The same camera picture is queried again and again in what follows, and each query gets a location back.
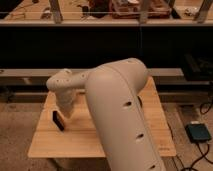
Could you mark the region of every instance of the cable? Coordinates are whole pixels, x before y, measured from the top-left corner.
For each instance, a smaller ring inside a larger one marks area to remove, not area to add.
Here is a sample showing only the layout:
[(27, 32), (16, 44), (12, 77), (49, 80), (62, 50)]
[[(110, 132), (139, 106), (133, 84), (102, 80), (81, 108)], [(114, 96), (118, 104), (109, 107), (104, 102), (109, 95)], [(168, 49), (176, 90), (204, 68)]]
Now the cable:
[[(200, 148), (200, 144), (197, 144), (197, 147), (198, 147), (200, 153), (201, 153), (202, 155), (204, 155), (204, 154), (203, 154), (203, 151), (202, 151), (201, 148)], [(209, 160), (209, 159), (207, 158), (207, 156), (205, 156), (204, 158), (206, 159), (207, 162), (209, 162), (210, 164), (213, 164), (213, 161)]]
[(180, 162), (181, 166), (184, 168), (185, 166), (184, 166), (184, 164), (183, 164), (182, 160), (180, 159), (180, 157), (179, 157), (178, 155), (176, 155), (176, 157), (177, 157), (177, 159), (179, 160), (179, 162)]
[(200, 105), (200, 113), (201, 113), (202, 115), (205, 115), (206, 113), (208, 113), (208, 112), (210, 111), (210, 109), (212, 108), (212, 106), (213, 106), (213, 99), (212, 99), (211, 101), (209, 101), (209, 102), (204, 102), (204, 103), (202, 103), (202, 104)]
[(210, 91), (209, 91), (209, 98), (210, 101), (204, 102), (200, 105), (200, 114), (205, 115), (206, 113), (208, 113), (210, 111), (210, 109), (213, 107), (213, 82), (209, 82), (210, 85)]
[(209, 153), (210, 151), (210, 145), (207, 144), (207, 151), (205, 153), (202, 153), (202, 155), (200, 157), (198, 157), (195, 161), (192, 162), (192, 164), (190, 165), (190, 167), (184, 167), (183, 169), (181, 169), (181, 171), (198, 171), (197, 169), (194, 168), (194, 165), (199, 162), (201, 159), (205, 158), (206, 155)]
[(172, 157), (172, 161), (173, 161), (173, 163), (174, 163), (174, 165), (175, 165), (176, 170), (179, 171), (179, 169), (178, 169), (178, 167), (177, 167), (177, 164), (176, 164), (176, 162), (175, 162), (175, 158), (174, 158), (174, 157)]

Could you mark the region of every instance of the screw hole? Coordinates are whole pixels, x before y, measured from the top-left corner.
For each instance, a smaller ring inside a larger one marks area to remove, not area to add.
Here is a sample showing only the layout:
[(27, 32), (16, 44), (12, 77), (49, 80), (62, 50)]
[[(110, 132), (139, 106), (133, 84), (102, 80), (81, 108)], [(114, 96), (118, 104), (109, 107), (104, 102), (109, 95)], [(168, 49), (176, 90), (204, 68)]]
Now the screw hole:
[(126, 102), (126, 103), (124, 103), (124, 108), (128, 108), (128, 107), (130, 107), (132, 105), (132, 102)]
[(136, 142), (141, 141), (143, 137), (144, 137), (144, 134), (139, 134), (139, 135), (136, 137)]
[(152, 170), (152, 169), (154, 169), (155, 168), (155, 165), (152, 165), (150, 168), (149, 168), (149, 170)]

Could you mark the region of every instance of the wooden tabletop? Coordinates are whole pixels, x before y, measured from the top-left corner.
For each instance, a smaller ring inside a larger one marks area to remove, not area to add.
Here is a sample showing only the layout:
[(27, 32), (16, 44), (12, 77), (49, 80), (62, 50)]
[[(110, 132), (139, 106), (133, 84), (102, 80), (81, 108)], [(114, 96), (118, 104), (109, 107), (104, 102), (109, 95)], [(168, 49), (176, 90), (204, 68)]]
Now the wooden tabletop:
[[(175, 156), (176, 150), (171, 133), (151, 77), (139, 96), (143, 101), (143, 111), (160, 155)], [(72, 117), (63, 118), (66, 125), (63, 132), (59, 131), (52, 121), (52, 111), (57, 109), (55, 96), (49, 92), (28, 156), (36, 158), (105, 157), (84, 93), (78, 93)]]

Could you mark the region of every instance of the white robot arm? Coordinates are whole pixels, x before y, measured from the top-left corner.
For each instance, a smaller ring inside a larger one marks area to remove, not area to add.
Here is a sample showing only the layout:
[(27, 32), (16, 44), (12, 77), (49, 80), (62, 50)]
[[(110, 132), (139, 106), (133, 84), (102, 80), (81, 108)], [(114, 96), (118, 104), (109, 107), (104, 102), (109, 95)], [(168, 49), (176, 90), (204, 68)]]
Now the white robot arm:
[(47, 87), (56, 93), (62, 113), (71, 110), (69, 91), (85, 88), (88, 108), (112, 171), (165, 171), (137, 96), (147, 78), (145, 65), (130, 58), (74, 75), (62, 70), (47, 81)]

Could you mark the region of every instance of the floor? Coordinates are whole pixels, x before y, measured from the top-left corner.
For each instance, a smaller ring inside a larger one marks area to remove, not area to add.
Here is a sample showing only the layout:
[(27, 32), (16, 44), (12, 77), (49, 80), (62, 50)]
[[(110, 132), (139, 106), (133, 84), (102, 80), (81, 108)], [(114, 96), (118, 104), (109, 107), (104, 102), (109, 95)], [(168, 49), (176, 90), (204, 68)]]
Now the floor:
[[(0, 96), (0, 170), (1, 171), (55, 171), (57, 170), (49, 160), (30, 159), (27, 157), (30, 142), (42, 110), (45, 99), (44, 93), (16, 94), (5, 100), (5, 94)], [(204, 122), (210, 133), (213, 133), (213, 109), (206, 115), (199, 114), (199, 105), (206, 101), (207, 94), (190, 93), (160, 93), (163, 109), (171, 127), (177, 155), (188, 167), (200, 156), (197, 147), (191, 144), (184, 130), (184, 125), (193, 120)], [(213, 149), (208, 154), (213, 159)], [(164, 158), (168, 171), (176, 171), (182, 166), (177, 157)], [(202, 159), (195, 165), (199, 171), (212, 171), (213, 165)]]

